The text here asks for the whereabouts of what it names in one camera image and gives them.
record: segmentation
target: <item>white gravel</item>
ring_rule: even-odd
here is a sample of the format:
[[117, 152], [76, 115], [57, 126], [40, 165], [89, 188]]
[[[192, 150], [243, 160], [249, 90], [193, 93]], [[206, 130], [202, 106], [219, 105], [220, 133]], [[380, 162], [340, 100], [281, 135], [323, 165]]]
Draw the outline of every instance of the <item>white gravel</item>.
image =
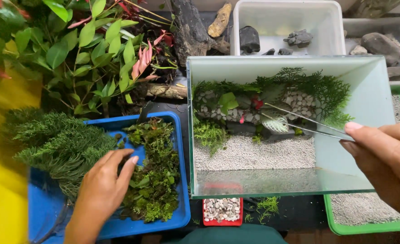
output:
[[[396, 123], [400, 123], [400, 95], [392, 95]], [[400, 221], [400, 213], [373, 193], [332, 194], [334, 222], [365, 225]]]
[[194, 144], [196, 170], [302, 169], [315, 166], [312, 136], [274, 142], [252, 142], [251, 137], [232, 136], [212, 158], [209, 149]]

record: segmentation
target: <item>glass tank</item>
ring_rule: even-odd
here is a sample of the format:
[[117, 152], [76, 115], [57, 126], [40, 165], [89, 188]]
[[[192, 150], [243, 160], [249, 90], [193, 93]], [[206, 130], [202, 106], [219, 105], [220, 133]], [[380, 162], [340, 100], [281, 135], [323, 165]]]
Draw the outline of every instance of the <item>glass tank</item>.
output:
[[[383, 56], [198, 56], [189, 57], [188, 108], [190, 129], [190, 173], [193, 199], [209, 197], [254, 197], [373, 192], [374, 188], [336, 138], [314, 135], [314, 167], [305, 169], [200, 170], [196, 166], [193, 132], [193, 87], [202, 81], [246, 84], [257, 76], [271, 77], [282, 68], [303, 67], [306, 75], [322, 71], [349, 84], [349, 101], [342, 109], [355, 122], [379, 127], [394, 124], [393, 104]], [[319, 131], [334, 133], [318, 125]], [[239, 162], [240, 158], [227, 158]], [[209, 157], [210, 165], [219, 165]]]

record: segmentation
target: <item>white plastic container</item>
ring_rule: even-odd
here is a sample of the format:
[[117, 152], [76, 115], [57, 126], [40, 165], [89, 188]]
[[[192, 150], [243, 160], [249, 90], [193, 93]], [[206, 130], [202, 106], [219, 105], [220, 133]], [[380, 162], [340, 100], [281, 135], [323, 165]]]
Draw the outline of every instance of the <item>white plastic container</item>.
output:
[[[240, 0], [233, 10], [230, 55], [239, 56], [239, 30], [251, 26], [257, 30], [261, 55], [271, 48], [275, 56], [280, 48], [293, 49], [293, 55], [344, 55], [341, 8], [336, 1], [324, 0]], [[283, 39], [293, 31], [306, 29], [313, 35], [306, 48], [289, 47]]]
[[[343, 29], [348, 32], [345, 39], [346, 53], [357, 45], [352, 39], [372, 32], [392, 34], [400, 42], [400, 17], [381, 19], [343, 19]], [[390, 81], [392, 86], [400, 86], [400, 81]]]
[[[322, 70], [322, 75], [334, 75], [350, 84], [350, 97], [343, 112], [355, 117], [355, 122], [371, 127], [395, 123], [387, 67], [381, 55], [189, 57], [186, 72], [193, 199], [216, 198], [217, 195], [253, 197], [374, 191], [352, 156], [340, 146], [339, 140], [318, 134], [315, 135], [315, 168], [196, 170], [192, 128], [192, 108], [196, 101], [191, 99], [192, 87], [204, 80], [249, 83], [257, 76], [276, 75], [284, 67], [303, 67], [307, 75]], [[318, 126], [318, 130], [335, 133], [323, 126]]]

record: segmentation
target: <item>fingernail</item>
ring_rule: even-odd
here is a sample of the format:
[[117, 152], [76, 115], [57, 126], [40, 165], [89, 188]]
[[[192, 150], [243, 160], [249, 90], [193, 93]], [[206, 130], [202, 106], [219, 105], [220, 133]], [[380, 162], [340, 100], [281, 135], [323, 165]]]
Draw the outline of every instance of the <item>fingernail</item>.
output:
[[358, 146], [355, 145], [354, 142], [351, 141], [339, 141], [341, 146], [348, 151], [352, 155], [352, 157], [356, 157], [358, 155]]
[[134, 157], [132, 158], [132, 163], [133, 163], [133, 164], [137, 164], [137, 162], [138, 162], [138, 156], [134, 156]]
[[352, 131], [354, 131], [354, 130], [358, 130], [358, 129], [360, 129], [361, 127], [363, 127], [363, 126], [360, 125], [360, 124], [357, 124], [357, 123], [355, 123], [355, 122], [348, 122], [348, 123], [346, 123], [346, 125], [344, 126], [344, 131], [345, 131], [346, 133], [348, 133], [348, 132], [352, 132]]

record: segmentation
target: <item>pebbles in red tray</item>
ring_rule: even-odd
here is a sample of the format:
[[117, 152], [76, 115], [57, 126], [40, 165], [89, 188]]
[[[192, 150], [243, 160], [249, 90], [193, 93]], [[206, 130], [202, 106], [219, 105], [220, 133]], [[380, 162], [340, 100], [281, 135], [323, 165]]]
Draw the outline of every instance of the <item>pebbles in red tray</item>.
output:
[[217, 220], [220, 223], [223, 220], [235, 221], [240, 219], [240, 199], [206, 199], [203, 204], [203, 218], [206, 222]]

